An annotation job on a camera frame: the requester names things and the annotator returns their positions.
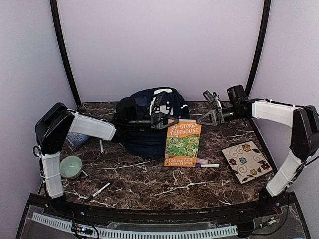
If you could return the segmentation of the dark blue hardcover book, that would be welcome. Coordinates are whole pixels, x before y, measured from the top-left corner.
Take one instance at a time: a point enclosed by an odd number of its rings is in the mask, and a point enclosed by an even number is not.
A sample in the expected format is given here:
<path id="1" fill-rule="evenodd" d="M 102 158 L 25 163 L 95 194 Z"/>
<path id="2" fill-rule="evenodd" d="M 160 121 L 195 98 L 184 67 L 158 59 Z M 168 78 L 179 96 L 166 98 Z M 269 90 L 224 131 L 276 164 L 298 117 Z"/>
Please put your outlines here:
<path id="1" fill-rule="evenodd" d="M 84 134 L 68 133 L 65 143 L 72 151 L 76 151 L 78 148 L 83 146 L 89 139 L 90 136 Z"/>

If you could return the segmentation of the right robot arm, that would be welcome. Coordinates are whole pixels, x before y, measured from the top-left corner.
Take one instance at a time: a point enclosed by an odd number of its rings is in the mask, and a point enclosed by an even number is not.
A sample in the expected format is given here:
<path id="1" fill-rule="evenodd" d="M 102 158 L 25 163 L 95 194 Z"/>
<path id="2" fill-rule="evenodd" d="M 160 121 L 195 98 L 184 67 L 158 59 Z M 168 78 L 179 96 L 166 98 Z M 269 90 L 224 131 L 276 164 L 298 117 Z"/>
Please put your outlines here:
<path id="1" fill-rule="evenodd" d="M 265 216 L 281 196 L 292 186 L 303 169 L 318 159 L 319 113 L 313 105 L 295 105 L 270 99 L 250 98 L 243 86 L 227 89 L 230 106 L 226 107 L 215 92 L 203 92 L 211 109 L 197 119 L 197 123 L 217 127 L 239 119 L 273 122 L 289 130 L 287 156 L 273 178 L 259 192 L 254 211 Z"/>

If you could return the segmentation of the navy blue backpack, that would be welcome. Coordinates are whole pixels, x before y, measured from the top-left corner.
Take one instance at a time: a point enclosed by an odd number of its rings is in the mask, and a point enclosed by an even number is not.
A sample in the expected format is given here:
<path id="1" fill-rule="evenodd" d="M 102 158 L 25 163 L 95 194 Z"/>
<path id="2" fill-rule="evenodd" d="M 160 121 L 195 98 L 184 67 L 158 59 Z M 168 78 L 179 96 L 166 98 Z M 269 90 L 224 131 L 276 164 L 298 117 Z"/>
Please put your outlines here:
<path id="1" fill-rule="evenodd" d="M 165 155 L 167 129 L 151 129 L 150 103 L 156 94 L 164 93 L 161 106 L 154 113 L 163 112 L 180 120 L 190 119 L 184 97 L 171 87 L 157 87 L 138 91 L 116 104 L 111 123 L 116 128 L 112 142 L 121 144 L 130 154 L 143 158 Z"/>

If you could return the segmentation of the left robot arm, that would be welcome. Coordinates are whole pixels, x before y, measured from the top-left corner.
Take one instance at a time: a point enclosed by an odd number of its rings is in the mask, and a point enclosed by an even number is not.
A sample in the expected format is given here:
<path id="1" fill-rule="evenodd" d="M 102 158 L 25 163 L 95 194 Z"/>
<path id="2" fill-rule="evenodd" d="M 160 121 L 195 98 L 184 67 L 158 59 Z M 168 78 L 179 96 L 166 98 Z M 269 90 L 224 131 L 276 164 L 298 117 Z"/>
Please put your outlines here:
<path id="1" fill-rule="evenodd" d="M 61 198 L 64 196 L 60 157 L 66 139 L 71 135 L 114 141 L 122 130 L 164 130 L 179 122 L 171 112 L 160 111 L 160 100 L 154 100 L 150 112 L 138 114 L 138 106 L 129 100 L 122 109 L 117 110 L 112 120 L 100 119 L 81 114 L 57 102 L 35 125 L 36 146 L 34 156 L 39 158 L 40 175 L 45 184 L 45 194 L 50 199 L 51 209 L 59 217 L 70 213 L 70 205 Z"/>

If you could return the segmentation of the orange green Treehouse book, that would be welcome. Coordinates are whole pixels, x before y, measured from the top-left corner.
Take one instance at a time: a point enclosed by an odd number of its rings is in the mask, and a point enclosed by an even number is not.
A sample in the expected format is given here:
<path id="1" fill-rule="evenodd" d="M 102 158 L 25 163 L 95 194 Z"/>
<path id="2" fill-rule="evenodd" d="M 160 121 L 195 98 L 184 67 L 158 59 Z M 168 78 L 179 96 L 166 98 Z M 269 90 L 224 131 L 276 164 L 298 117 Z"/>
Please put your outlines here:
<path id="1" fill-rule="evenodd" d="M 195 167 L 202 125 L 181 119 L 167 129 L 164 166 Z"/>

